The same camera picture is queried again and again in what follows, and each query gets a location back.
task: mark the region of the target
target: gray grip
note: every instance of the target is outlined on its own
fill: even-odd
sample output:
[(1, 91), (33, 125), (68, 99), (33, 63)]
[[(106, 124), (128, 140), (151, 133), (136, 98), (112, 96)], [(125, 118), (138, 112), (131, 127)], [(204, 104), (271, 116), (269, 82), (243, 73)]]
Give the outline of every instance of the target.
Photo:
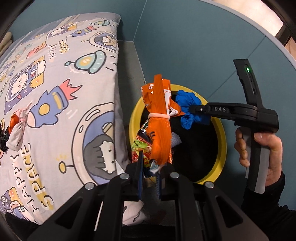
[(240, 129), (247, 145), (246, 150), (250, 161), (250, 167), (246, 169), (247, 186), (251, 191), (262, 194), (265, 191), (270, 149), (256, 143), (252, 136), (254, 133), (249, 128), (240, 127)]

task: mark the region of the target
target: cartoon print bedding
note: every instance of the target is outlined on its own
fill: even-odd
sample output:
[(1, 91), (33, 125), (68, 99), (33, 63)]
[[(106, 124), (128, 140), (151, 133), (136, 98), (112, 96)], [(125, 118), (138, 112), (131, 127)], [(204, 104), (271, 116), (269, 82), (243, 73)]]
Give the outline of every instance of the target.
[[(124, 172), (119, 20), (70, 16), (28, 33), (0, 58), (1, 134), (27, 108), (24, 129), (9, 137), (15, 151), (0, 150), (1, 212), (42, 224), (85, 183)], [(143, 219), (142, 206), (126, 202), (123, 223)]]

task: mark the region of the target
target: crumpled blue bag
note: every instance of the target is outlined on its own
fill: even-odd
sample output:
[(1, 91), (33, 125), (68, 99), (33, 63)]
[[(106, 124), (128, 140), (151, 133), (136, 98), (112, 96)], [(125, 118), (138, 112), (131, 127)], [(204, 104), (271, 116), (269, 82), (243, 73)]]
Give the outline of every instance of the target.
[(176, 96), (176, 103), (181, 107), (181, 110), (185, 113), (181, 117), (181, 126), (189, 130), (193, 122), (200, 123), (203, 125), (209, 125), (211, 117), (208, 115), (193, 115), (189, 113), (189, 106), (191, 105), (201, 105), (202, 102), (194, 93), (185, 92), (179, 90)]

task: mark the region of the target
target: teal wall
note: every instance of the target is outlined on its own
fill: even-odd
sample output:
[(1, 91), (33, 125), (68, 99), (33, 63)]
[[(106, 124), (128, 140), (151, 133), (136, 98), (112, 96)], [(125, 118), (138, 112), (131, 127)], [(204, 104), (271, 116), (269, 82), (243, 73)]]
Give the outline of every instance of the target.
[(122, 17), (119, 40), (132, 41), (146, 0), (35, 0), (11, 26), (17, 40), (28, 32), (75, 14), (114, 12)]
[[(148, 0), (134, 42), (148, 83), (161, 73), (171, 83), (186, 86), (210, 102), (246, 102), (232, 60), (250, 60), (263, 104), (279, 115), (278, 136), (284, 145), (286, 174), (281, 204), (294, 209), (296, 70), (262, 32), (210, 1), (183, 0), (180, 4), (178, 0)], [(233, 148), (237, 127), (227, 120), (223, 120), (223, 125), (228, 154), (217, 184), (240, 205), (246, 179), (245, 169)]]

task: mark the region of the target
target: bed sheet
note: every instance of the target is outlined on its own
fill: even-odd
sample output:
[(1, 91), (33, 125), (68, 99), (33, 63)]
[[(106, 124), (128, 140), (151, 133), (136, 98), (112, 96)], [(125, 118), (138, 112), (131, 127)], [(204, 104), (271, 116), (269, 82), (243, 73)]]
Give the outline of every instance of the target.
[(28, 108), (18, 151), (0, 150), (0, 211), (42, 224), (85, 183), (103, 184), (124, 172), (120, 16), (106, 16), (75, 15), (45, 25), (0, 59), (2, 132), (15, 111)]

